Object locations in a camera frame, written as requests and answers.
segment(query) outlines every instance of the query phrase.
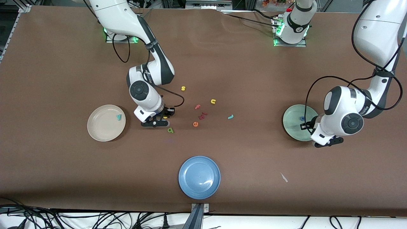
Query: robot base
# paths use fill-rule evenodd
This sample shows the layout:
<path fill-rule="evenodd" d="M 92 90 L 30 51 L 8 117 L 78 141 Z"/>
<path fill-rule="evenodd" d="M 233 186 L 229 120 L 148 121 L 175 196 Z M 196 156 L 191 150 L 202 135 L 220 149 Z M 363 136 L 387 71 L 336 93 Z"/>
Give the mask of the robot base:
<path fill-rule="evenodd" d="M 274 46 L 285 46 L 285 47 L 306 47 L 306 41 L 303 37 L 299 43 L 296 44 L 288 44 L 284 42 L 279 36 L 276 35 L 277 30 L 281 29 L 281 22 L 282 22 L 282 14 L 278 17 L 271 19 L 271 24 L 279 25 L 279 27 L 273 27 L 273 39 L 274 39 Z"/>
<path fill-rule="evenodd" d="M 296 44 L 288 44 L 281 40 L 280 37 L 278 37 L 274 32 L 273 32 L 273 39 L 274 39 L 274 46 L 284 46 L 284 47 L 306 47 L 306 42 L 305 39 L 303 38 L 299 43 Z"/>
<path fill-rule="evenodd" d="M 114 38 L 114 43 L 115 44 L 127 44 L 127 38 L 124 40 L 116 40 L 117 36 Z M 109 37 L 106 36 L 106 43 L 113 43 L 113 40 Z M 130 44 L 138 43 L 138 38 L 137 37 L 129 37 L 129 42 Z"/>
<path fill-rule="evenodd" d="M 164 119 L 164 116 L 171 117 L 175 114 L 175 108 L 164 108 L 162 112 L 158 113 L 157 115 L 153 116 L 145 123 L 141 123 L 142 127 L 168 127 L 170 126 L 170 122 Z"/>

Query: black cable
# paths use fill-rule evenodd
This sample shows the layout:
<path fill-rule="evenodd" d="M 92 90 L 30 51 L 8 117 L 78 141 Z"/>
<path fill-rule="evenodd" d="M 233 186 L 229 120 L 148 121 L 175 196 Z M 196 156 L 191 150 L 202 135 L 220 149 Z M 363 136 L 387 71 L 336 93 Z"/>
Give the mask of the black cable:
<path fill-rule="evenodd" d="M 150 216 L 152 213 L 147 212 L 145 215 L 143 215 L 143 216 L 140 218 L 141 214 L 142 214 L 142 212 L 140 212 L 140 213 L 138 214 L 138 216 L 137 216 L 137 221 L 136 221 L 136 223 L 131 227 L 131 229 L 138 229 L 138 228 L 141 228 L 141 223 L 142 223 L 142 221 L 143 221 L 144 219 L 146 219 L 148 216 Z"/>
<path fill-rule="evenodd" d="M 120 225 L 120 229 L 123 229 L 123 227 L 124 227 L 124 225 L 123 225 L 122 223 L 119 223 L 119 222 L 114 222 L 114 223 L 112 223 L 112 224 L 110 224 L 110 225 L 114 225 L 114 224 L 119 224 L 119 225 Z"/>
<path fill-rule="evenodd" d="M 90 8 L 90 6 L 88 5 L 88 3 L 87 3 L 85 0 L 83 0 L 83 2 L 85 3 L 85 5 L 86 5 L 86 7 L 89 9 L 89 11 L 93 14 L 93 16 L 95 16 L 95 18 L 98 19 L 98 17 L 97 17 L 96 14 L 93 12 L 93 10 Z"/>
<path fill-rule="evenodd" d="M 277 14 L 277 15 L 274 15 L 274 16 L 267 16 L 267 15 L 263 14 L 263 12 L 261 12 L 261 11 L 258 10 L 258 9 L 252 9 L 252 11 L 256 11 L 257 13 L 259 13 L 260 15 L 262 15 L 263 17 L 268 18 L 268 19 L 273 19 L 274 17 L 278 16 L 278 14 Z"/>
<path fill-rule="evenodd" d="M 231 17 L 234 17 L 234 18 L 240 18 L 240 19 L 243 19 L 243 20 L 247 20 L 247 21 L 251 21 L 251 22 L 256 22 L 256 23 L 259 23 L 259 24 L 265 24 L 265 25 L 269 25 L 269 26 L 272 26 L 272 27 L 278 27 L 278 25 L 275 25 L 275 24 L 269 24 L 269 23 L 265 23 L 265 22 L 259 22 L 259 21 L 255 21 L 255 20 L 252 20 L 252 19 L 242 18 L 242 17 L 239 17 L 239 16 L 230 15 L 230 14 L 228 14 L 228 15 L 231 16 Z"/>
<path fill-rule="evenodd" d="M 168 224 L 168 220 L 167 220 L 167 213 L 164 213 L 164 221 L 162 223 L 162 229 L 168 229 L 170 228 L 170 225 Z"/>
<path fill-rule="evenodd" d="M 102 224 L 106 219 L 108 219 L 110 216 L 107 216 L 106 218 L 102 217 L 98 221 L 96 221 L 95 225 L 93 225 L 92 229 L 97 229 L 100 224 Z"/>
<path fill-rule="evenodd" d="M 93 215 L 93 216 L 63 216 L 63 215 L 59 215 L 58 214 L 58 216 L 59 217 L 64 217 L 64 218 L 73 218 L 73 219 L 76 219 L 76 218 L 92 218 L 92 217 L 97 217 L 97 216 L 101 216 L 101 214 L 99 214 L 99 215 Z"/>
<path fill-rule="evenodd" d="M 134 3 L 130 2 L 130 0 L 127 0 L 127 3 L 128 3 L 130 6 L 140 8 L 140 7 L 136 6 L 136 4 L 134 4 Z"/>
<path fill-rule="evenodd" d="M 116 37 L 116 35 L 117 35 L 117 34 L 114 34 L 114 35 L 113 35 L 113 38 L 112 38 L 112 44 L 113 44 L 114 52 L 116 53 L 117 57 L 118 57 L 123 63 L 127 63 L 127 62 L 129 61 L 129 59 L 130 59 L 130 40 L 129 40 L 129 36 L 126 36 L 126 37 L 127 37 L 127 43 L 129 44 L 129 55 L 127 56 L 127 60 L 124 61 L 124 60 L 119 56 L 119 54 L 118 54 L 117 51 L 116 51 L 116 48 L 114 47 L 114 37 Z"/>
<path fill-rule="evenodd" d="M 369 97 L 367 96 L 367 94 L 366 94 L 362 89 L 360 89 L 358 86 L 354 85 L 353 83 L 347 81 L 346 79 L 343 79 L 343 78 L 340 78 L 340 77 L 337 77 L 337 76 L 332 76 L 332 75 L 320 77 L 320 78 L 318 78 L 317 80 L 315 80 L 315 81 L 312 83 L 311 87 L 309 88 L 309 90 L 308 90 L 308 92 L 307 92 L 306 98 L 305 98 L 305 108 L 304 108 L 304 123 L 305 123 L 305 124 L 306 124 L 306 108 L 307 108 L 309 93 L 311 92 L 312 87 L 313 87 L 318 81 L 320 81 L 321 79 L 324 79 L 324 78 L 335 78 L 335 79 L 340 79 L 340 80 L 342 80 L 342 81 L 345 81 L 346 83 L 348 83 L 348 84 L 354 86 L 357 90 L 359 90 L 360 93 L 362 93 L 366 98 L 369 98 Z M 398 103 L 399 103 L 400 100 L 401 100 L 401 97 L 403 97 L 403 86 L 401 86 L 400 81 L 399 81 L 396 77 L 393 77 L 393 78 L 394 78 L 394 80 L 397 82 L 398 86 L 400 87 L 400 95 L 399 95 L 399 97 L 398 97 L 398 99 L 397 99 L 397 102 L 396 102 L 393 106 L 391 106 L 391 107 L 389 107 L 389 108 L 382 108 L 382 107 L 379 107 L 378 105 L 376 105 L 375 103 L 373 103 L 373 101 L 370 101 L 370 102 L 372 103 L 372 105 L 375 106 L 375 108 L 377 108 L 378 110 L 390 110 L 390 109 L 393 109 L 394 107 L 396 107 L 396 106 L 398 105 Z M 308 130 L 308 132 L 311 133 L 311 131 L 309 130 L 308 126 L 307 126 L 307 125 L 305 125 L 305 126 L 306 126 L 306 129 Z"/>
<path fill-rule="evenodd" d="M 119 215 L 119 216 L 113 215 L 113 217 L 114 217 L 113 220 L 110 221 L 110 223 L 108 223 L 106 226 L 104 226 L 103 229 L 106 229 L 109 225 L 112 225 L 112 224 L 115 224 L 115 223 L 119 223 L 119 222 L 124 226 L 123 221 L 121 221 L 119 218 L 122 217 L 123 215 L 126 215 L 126 214 L 130 214 L 130 213 L 123 213 L 123 214 L 121 214 L 121 215 Z"/>
<path fill-rule="evenodd" d="M 166 215 L 179 214 L 179 213 L 184 213 L 184 212 L 171 212 L 171 213 L 166 213 Z M 147 219 L 147 220 L 145 220 L 145 221 L 143 221 L 143 222 L 140 222 L 139 224 L 136 223 L 136 224 L 132 227 L 132 229 L 136 228 L 137 226 L 141 226 L 141 224 L 143 224 L 143 223 L 145 223 L 145 222 L 147 222 L 147 221 L 150 221 L 150 220 L 152 220 L 152 219 L 155 219 L 155 218 L 158 218 L 158 217 L 162 217 L 162 216 L 164 216 L 164 214 L 151 217 L 151 218 L 149 218 L 149 219 Z"/>
<path fill-rule="evenodd" d="M 311 216 L 307 216 L 307 218 L 305 219 L 305 221 L 302 223 L 302 226 L 299 229 L 304 229 L 306 222 L 309 220 Z"/>
<path fill-rule="evenodd" d="M 362 216 L 358 216 L 358 217 L 359 217 L 359 221 L 357 222 L 356 229 L 359 229 L 360 223 L 362 222 Z"/>
<path fill-rule="evenodd" d="M 295 4 L 295 1 L 288 7 L 288 9 L 291 8 L 291 6 L 293 6 L 294 4 Z"/>
<path fill-rule="evenodd" d="M 396 55 L 397 55 L 398 52 L 400 51 L 401 47 L 403 46 L 404 39 L 405 39 L 405 37 L 403 37 L 403 38 L 401 39 L 400 44 L 398 45 L 396 52 L 393 54 L 393 56 L 391 57 L 391 59 L 389 60 L 389 62 L 387 62 L 387 64 L 386 64 L 383 68 L 386 68 L 387 66 L 389 66 L 389 64 L 390 64 L 390 63 L 393 61 L 393 59 L 396 57 Z"/>
<path fill-rule="evenodd" d="M 31 219 L 30 219 L 30 217 L 26 216 L 26 219 L 34 224 L 35 229 L 37 229 L 37 227 L 39 227 L 41 229 L 41 226 L 34 220 L 33 216 L 31 216 Z"/>
<path fill-rule="evenodd" d="M 332 4 L 333 0 L 328 4 L 328 6 L 325 8 L 324 12 L 326 12 L 326 10 L 330 7 L 330 5 Z"/>
<path fill-rule="evenodd" d="M 67 225 L 68 227 L 70 227 L 71 229 L 76 229 L 74 227 L 72 227 L 71 225 L 69 225 L 68 223 L 66 223 L 63 219 L 60 219 L 65 225 Z"/>
<path fill-rule="evenodd" d="M 19 208 L 21 208 L 22 210 L 25 211 L 25 212 L 24 212 L 24 216 L 26 217 L 26 219 L 29 220 L 29 221 L 31 221 L 32 223 L 34 223 L 34 225 L 35 225 L 36 223 L 35 223 L 35 221 L 34 221 L 34 219 L 33 219 L 33 216 L 36 216 L 36 217 L 39 217 L 40 219 L 42 219 L 42 220 L 44 221 L 44 224 L 45 224 L 45 225 L 48 225 L 51 229 L 54 228 L 54 227 L 52 226 L 52 224 L 49 223 L 48 221 L 46 221 L 46 219 L 45 219 L 40 213 L 34 211 L 34 209 L 40 209 L 40 210 L 46 210 L 46 211 L 49 211 L 49 210 L 44 209 L 44 208 L 40 208 L 40 207 L 25 206 L 25 205 L 20 204 L 19 202 L 15 201 L 15 200 L 12 200 L 12 199 L 9 199 L 9 198 L 6 198 L 6 197 L 0 197 L 0 198 L 1 198 L 1 199 L 8 200 L 8 201 L 11 201 L 11 202 L 14 203 L 13 205 L 0 205 L 0 207 L 15 207 L 15 208 L 19 207 Z"/>
<path fill-rule="evenodd" d="M 146 78 L 145 78 L 145 75 L 144 75 L 144 73 L 145 73 L 145 68 L 147 67 L 147 64 L 148 64 L 148 62 L 150 61 L 150 50 L 149 50 L 149 56 L 148 56 L 148 58 L 147 58 L 147 62 L 146 62 L 146 64 L 145 65 L 142 65 L 142 68 L 143 68 L 143 72 L 142 72 L 142 75 L 143 75 L 143 79 L 146 81 L 146 82 L 148 82 L 148 83 L 150 83 Z M 182 104 L 184 104 L 184 102 L 185 102 L 185 98 L 182 96 L 182 95 L 180 95 L 180 94 L 177 94 L 177 93 L 175 93 L 175 92 L 172 92 L 172 91 L 170 91 L 170 90 L 167 90 L 167 89 L 165 89 L 165 88 L 163 88 L 163 87 L 160 87 L 160 86 L 158 86 L 158 85 L 156 85 L 155 83 L 154 83 L 154 81 L 152 81 L 151 83 L 150 83 L 150 85 L 152 85 L 153 87 L 157 87 L 157 88 L 159 88 L 159 89 L 161 89 L 161 90 L 164 90 L 164 91 L 166 91 L 166 92 L 168 92 L 168 93 L 171 93 L 171 94 L 173 94 L 173 95 L 176 95 L 176 96 L 179 96 L 179 97 L 181 97 L 182 98 L 182 102 L 180 103 L 180 104 L 178 104 L 178 105 L 166 105 L 166 107 L 168 107 L 168 108 L 174 108 L 174 107 L 179 107 L 179 106 L 181 106 Z"/>
<path fill-rule="evenodd" d="M 23 221 L 18 225 L 17 229 L 24 229 L 27 219 L 23 219 Z"/>
<path fill-rule="evenodd" d="M 373 78 L 374 77 L 374 75 L 371 75 L 371 76 L 369 76 L 369 77 L 366 77 L 366 78 L 358 78 L 358 79 L 353 79 L 352 81 L 351 81 L 351 83 L 353 83 L 353 82 L 355 82 L 355 81 L 358 81 L 358 80 L 366 80 L 366 79 L 371 79 L 371 78 Z"/>
<path fill-rule="evenodd" d="M 337 218 L 336 216 L 330 216 L 330 217 L 329 217 L 329 222 L 331 223 L 332 227 L 335 228 L 335 229 L 338 229 L 338 228 L 335 227 L 335 226 L 333 225 L 333 223 L 332 223 L 332 219 L 333 219 L 333 218 L 336 219 L 336 222 L 338 222 L 339 227 L 340 227 L 341 229 L 343 229 L 341 223 L 339 222 L 339 220 L 338 220 L 338 218 Z"/>
<path fill-rule="evenodd" d="M 385 69 L 385 67 L 381 67 L 381 66 L 377 65 L 376 63 L 370 61 L 370 60 L 367 59 L 365 56 L 363 56 L 363 55 L 359 52 L 359 50 L 356 48 L 356 45 L 355 45 L 355 43 L 354 43 L 354 33 L 355 33 L 356 25 L 357 25 L 358 21 L 360 20 L 360 18 L 362 17 L 362 15 L 363 15 L 363 14 L 365 13 L 365 11 L 369 8 L 370 4 L 371 4 L 373 1 L 375 1 L 375 0 L 370 1 L 370 2 L 367 4 L 367 6 L 366 6 L 366 7 L 362 10 L 362 12 L 359 14 L 358 18 L 356 19 L 355 24 L 353 25 L 352 37 L 351 37 L 351 38 L 352 38 L 352 46 L 353 46 L 353 49 L 355 50 L 355 52 L 356 52 L 362 59 L 364 59 L 365 61 L 367 61 L 369 64 L 371 64 L 371 65 L 377 67 L 378 69 L 380 69 L 380 70 L 382 70 L 382 71 L 385 71 L 385 72 L 388 72 L 388 71 Z M 386 64 L 386 66 L 393 60 L 394 56 L 395 56 L 397 53 L 398 53 L 398 51 L 393 55 L 393 57 L 392 57 L 391 60 Z"/>

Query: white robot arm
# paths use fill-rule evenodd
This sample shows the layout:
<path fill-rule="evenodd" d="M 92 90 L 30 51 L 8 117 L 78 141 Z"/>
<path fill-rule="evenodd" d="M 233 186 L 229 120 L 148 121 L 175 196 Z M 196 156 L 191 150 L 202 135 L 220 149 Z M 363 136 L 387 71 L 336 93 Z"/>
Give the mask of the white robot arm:
<path fill-rule="evenodd" d="M 134 114 L 145 123 L 164 109 L 164 102 L 152 84 L 170 83 L 174 78 L 174 67 L 144 18 L 136 15 L 126 0 L 90 0 L 90 3 L 99 22 L 107 31 L 138 37 L 154 57 L 151 62 L 131 68 L 127 74 L 131 98 L 138 104 Z M 168 125 L 165 120 L 155 123 L 153 127 Z"/>
<path fill-rule="evenodd" d="M 327 93 L 324 114 L 312 121 L 315 124 L 311 138 L 320 146 L 329 144 L 335 136 L 356 134 L 363 127 L 363 118 L 371 119 L 383 111 L 398 61 L 399 54 L 394 58 L 398 52 L 398 31 L 406 13 L 407 0 L 365 1 L 355 23 L 354 45 L 382 67 L 374 70 L 367 90 L 337 86 Z"/>
<path fill-rule="evenodd" d="M 281 15 L 283 23 L 276 35 L 288 44 L 299 43 L 309 28 L 311 18 L 317 11 L 315 0 L 297 0 L 291 12 Z"/>

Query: brown table surface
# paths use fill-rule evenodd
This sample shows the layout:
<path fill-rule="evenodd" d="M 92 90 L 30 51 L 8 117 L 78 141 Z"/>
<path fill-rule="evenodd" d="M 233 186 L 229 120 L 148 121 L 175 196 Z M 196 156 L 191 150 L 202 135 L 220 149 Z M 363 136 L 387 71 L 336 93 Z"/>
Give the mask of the brown table surface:
<path fill-rule="evenodd" d="M 221 171 L 217 192 L 199 201 L 215 213 L 405 216 L 407 99 L 330 148 L 296 141 L 282 126 L 284 111 L 303 104 L 317 78 L 371 75 L 351 46 L 356 18 L 317 13 L 308 46 L 288 48 L 273 46 L 270 27 L 215 10 L 152 10 L 146 20 L 176 72 L 165 88 L 186 87 L 171 134 L 143 129 L 132 114 L 125 76 L 146 61 L 142 42 L 131 45 L 124 64 L 87 8 L 34 6 L 0 65 L 0 195 L 50 208 L 189 211 L 198 201 L 182 192 L 178 171 L 204 155 Z M 127 56 L 127 44 L 117 49 Z M 407 85 L 404 55 L 397 72 Z M 337 85 L 344 84 L 319 82 L 309 105 L 323 112 L 325 94 Z M 179 103 L 160 93 L 167 104 Z M 388 106 L 398 93 L 393 83 Z M 122 107 L 127 124 L 118 139 L 97 142 L 86 123 L 105 104 Z M 209 113 L 202 121 L 201 112 Z"/>

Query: metal bracket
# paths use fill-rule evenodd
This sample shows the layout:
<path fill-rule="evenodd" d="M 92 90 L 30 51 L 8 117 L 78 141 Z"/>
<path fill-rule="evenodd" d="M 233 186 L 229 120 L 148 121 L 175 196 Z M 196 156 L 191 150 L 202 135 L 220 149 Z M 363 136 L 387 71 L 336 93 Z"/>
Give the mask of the metal bracket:
<path fill-rule="evenodd" d="M 18 10 L 19 13 L 28 13 L 31 10 L 31 5 L 29 5 L 29 4 L 18 5 L 18 7 L 20 8 Z"/>
<path fill-rule="evenodd" d="M 288 44 L 284 42 L 279 36 L 277 36 L 277 32 L 280 31 L 282 25 L 282 15 L 279 15 L 278 17 L 275 17 L 274 19 L 271 19 L 271 23 L 278 25 L 279 27 L 273 27 L 273 40 L 274 40 L 274 46 L 285 46 L 285 47 L 306 47 L 306 41 L 305 38 L 303 37 L 302 40 L 296 44 Z"/>
<path fill-rule="evenodd" d="M 204 221 L 203 215 L 205 204 L 192 204 L 192 212 L 189 215 L 188 219 L 186 220 L 182 229 L 202 229 L 202 222 Z"/>
<path fill-rule="evenodd" d="M 195 205 L 197 205 L 197 204 L 191 204 L 191 211 L 194 209 L 194 207 L 195 207 Z M 208 204 L 203 204 L 203 212 L 204 213 L 208 213 L 209 212 L 209 203 Z"/>

